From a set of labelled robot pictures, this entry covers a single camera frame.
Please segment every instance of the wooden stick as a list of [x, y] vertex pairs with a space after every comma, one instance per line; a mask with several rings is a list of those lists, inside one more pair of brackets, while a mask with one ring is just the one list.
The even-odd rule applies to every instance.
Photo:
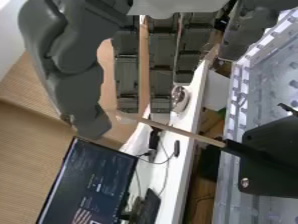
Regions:
[[185, 131], [183, 129], [175, 128], [175, 127], [168, 126], [165, 124], [161, 124], [161, 123], [159, 123], [156, 121], [148, 120], [148, 119], [145, 119], [145, 118], [143, 118], [143, 117], [140, 117], [140, 116], [137, 116], [135, 114], [128, 114], [128, 113], [124, 113], [124, 112], [120, 112], [120, 111], [118, 111], [116, 113], [123, 118], [139, 121], [139, 122], [141, 122], [144, 124], [151, 125], [152, 127], [160, 128], [163, 130], [172, 131], [172, 132], [175, 132], [175, 133], [177, 133], [180, 135], [184, 135], [184, 136], [187, 136], [189, 138], [193, 138], [197, 141], [205, 142], [205, 143], [208, 143], [211, 145], [215, 145], [215, 146], [217, 146], [220, 148], [225, 148], [225, 146], [227, 146], [227, 144], [224, 142], [221, 142], [221, 141], [217, 141], [217, 140], [215, 140], [212, 138], [208, 138], [208, 137], [205, 137], [203, 135], [197, 135], [197, 134], [195, 134], [192, 132], [188, 132], [188, 131]]

